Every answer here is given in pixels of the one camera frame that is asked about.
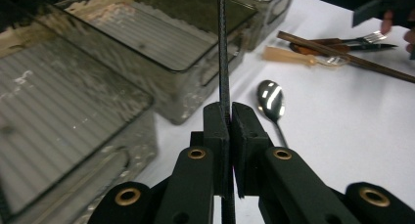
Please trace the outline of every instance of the black rod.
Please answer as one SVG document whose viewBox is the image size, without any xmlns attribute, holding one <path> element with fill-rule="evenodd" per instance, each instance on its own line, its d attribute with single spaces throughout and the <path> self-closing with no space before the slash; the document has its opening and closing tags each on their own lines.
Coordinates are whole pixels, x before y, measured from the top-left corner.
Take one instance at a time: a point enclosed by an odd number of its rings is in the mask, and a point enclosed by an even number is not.
<svg viewBox="0 0 415 224">
<path fill-rule="evenodd" d="M 218 5 L 218 35 L 219 35 L 219 102 L 222 109 L 222 118 L 225 120 L 228 132 L 230 131 L 230 93 L 229 93 L 229 71 L 227 58 L 227 34 L 226 34 L 226 8 L 225 0 L 217 0 Z M 233 184 L 233 169 L 230 157 L 224 158 L 229 164 L 227 177 L 227 188 L 225 196 L 221 200 L 222 223 L 235 224 L 235 197 Z"/>
</svg>

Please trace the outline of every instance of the metal spoon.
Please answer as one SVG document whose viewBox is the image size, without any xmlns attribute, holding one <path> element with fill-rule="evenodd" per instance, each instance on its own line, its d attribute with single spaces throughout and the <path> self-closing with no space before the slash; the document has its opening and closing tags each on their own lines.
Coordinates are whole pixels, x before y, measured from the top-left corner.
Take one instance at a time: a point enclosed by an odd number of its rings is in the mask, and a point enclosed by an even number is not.
<svg viewBox="0 0 415 224">
<path fill-rule="evenodd" d="M 256 97 L 259 110 L 274 123 L 282 146 L 288 148 L 287 141 L 278 125 L 278 119 L 284 115 L 285 111 L 281 86 L 272 80 L 264 80 L 258 85 Z"/>
</svg>

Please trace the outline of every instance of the brass insert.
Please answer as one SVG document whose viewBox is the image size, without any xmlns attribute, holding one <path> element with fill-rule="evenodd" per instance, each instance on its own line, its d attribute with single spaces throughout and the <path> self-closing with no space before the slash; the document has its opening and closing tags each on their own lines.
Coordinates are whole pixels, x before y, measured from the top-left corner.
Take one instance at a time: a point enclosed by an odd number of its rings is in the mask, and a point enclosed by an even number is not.
<svg viewBox="0 0 415 224">
<path fill-rule="evenodd" d="M 203 158 L 207 155 L 207 153 L 204 150 L 201 149 L 194 149 L 189 151 L 189 153 L 187 154 L 188 157 L 193 158 L 193 159 L 199 159 L 199 158 Z"/>
<path fill-rule="evenodd" d="M 124 188 L 116 194 L 115 202 L 120 206 L 127 206 L 140 199 L 141 192 L 136 188 Z"/>
<path fill-rule="evenodd" d="M 291 155 L 291 153 L 289 153 L 289 152 L 287 152 L 285 150 L 281 150 L 281 149 L 275 150 L 274 151 L 274 156 L 277 157 L 277 158 L 279 158 L 279 159 L 290 159 L 290 158 L 293 157 Z"/>
<path fill-rule="evenodd" d="M 372 188 L 361 188 L 359 195 L 367 202 L 372 203 L 375 206 L 386 207 L 391 204 L 391 201 L 382 193 Z"/>
</svg>

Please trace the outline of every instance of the utensil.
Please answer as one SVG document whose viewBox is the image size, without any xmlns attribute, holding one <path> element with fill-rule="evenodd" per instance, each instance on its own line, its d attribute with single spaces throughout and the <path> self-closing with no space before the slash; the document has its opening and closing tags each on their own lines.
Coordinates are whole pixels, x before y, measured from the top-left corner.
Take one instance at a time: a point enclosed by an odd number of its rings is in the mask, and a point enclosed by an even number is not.
<svg viewBox="0 0 415 224">
<path fill-rule="evenodd" d="M 320 45 L 318 43 L 309 41 L 309 40 L 305 40 L 303 38 L 294 36 L 290 33 L 284 32 L 284 31 L 280 31 L 278 32 L 277 35 L 278 38 L 289 41 L 289 42 L 293 42 L 295 44 L 310 48 L 312 50 L 316 50 L 318 52 L 321 52 L 324 55 L 327 56 L 345 56 L 348 57 L 350 59 L 350 61 L 352 63 L 355 63 L 357 65 L 359 65 L 360 67 L 363 67 L 365 69 L 369 69 L 369 70 L 373 70 L 376 71 L 378 73 L 381 74 L 385 74 L 394 78 L 398 78 L 401 80 L 405 80 L 411 83 L 415 83 L 415 76 L 409 75 L 409 74 L 405 74 L 403 72 L 388 68 L 388 67 L 384 67 L 357 57 L 354 57 L 352 55 L 349 54 L 345 54 L 345 53 L 341 53 L 335 49 L 332 49 L 328 46 L 324 46 L 324 45 Z"/>
<path fill-rule="evenodd" d="M 339 67 L 349 62 L 348 57 L 332 56 L 332 57 L 315 57 L 313 55 L 303 55 L 292 51 L 276 48 L 265 47 L 262 58 L 267 61 L 274 62 L 286 62 L 286 63 L 298 63 L 307 66 L 314 66 L 317 64 L 327 67 Z"/>
<path fill-rule="evenodd" d="M 350 51 L 382 51 L 387 50 L 393 47 L 396 47 L 395 45 L 391 44 L 364 44 L 364 45 L 326 45 L 329 46 L 332 49 L 338 50 L 343 53 L 348 53 Z M 314 56 L 320 56 L 323 55 L 318 51 L 308 49 L 306 47 L 296 45 L 294 43 L 290 43 L 290 49 L 294 52 L 303 54 L 303 55 L 314 55 Z"/>
<path fill-rule="evenodd" d="M 282 146 L 288 148 L 287 141 L 278 125 L 278 119 L 285 112 L 284 95 L 281 86 L 272 80 L 263 80 L 257 87 L 256 97 L 259 110 L 274 123 Z"/>
<path fill-rule="evenodd" d="M 375 31 L 365 36 L 353 38 L 353 39 L 340 39 L 340 38 L 326 38 L 326 39 L 315 39 L 312 40 L 322 45 L 339 45 L 346 43 L 358 43 L 358 44 L 373 44 L 378 41 L 386 39 L 386 35 L 382 34 L 381 31 Z"/>
</svg>

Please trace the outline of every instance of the spoon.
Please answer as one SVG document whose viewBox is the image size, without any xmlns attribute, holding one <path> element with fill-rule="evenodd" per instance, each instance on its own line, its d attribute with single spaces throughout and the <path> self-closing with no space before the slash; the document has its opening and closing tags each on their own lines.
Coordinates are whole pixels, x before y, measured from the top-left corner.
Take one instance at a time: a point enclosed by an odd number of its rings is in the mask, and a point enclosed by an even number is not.
<svg viewBox="0 0 415 224">
<path fill-rule="evenodd" d="M 280 49 L 277 47 L 265 47 L 262 58 L 267 61 L 298 63 L 307 66 L 315 66 L 317 64 L 327 67 L 340 67 L 350 62 L 346 56 L 332 57 L 315 57 L 313 55 L 303 55 L 296 52 Z"/>
<path fill-rule="evenodd" d="M 283 147 L 288 148 L 287 141 L 278 125 L 278 119 L 284 115 L 284 95 L 281 86 L 272 80 L 263 80 L 257 88 L 256 97 L 258 108 L 276 127 L 277 134 Z"/>
</svg>

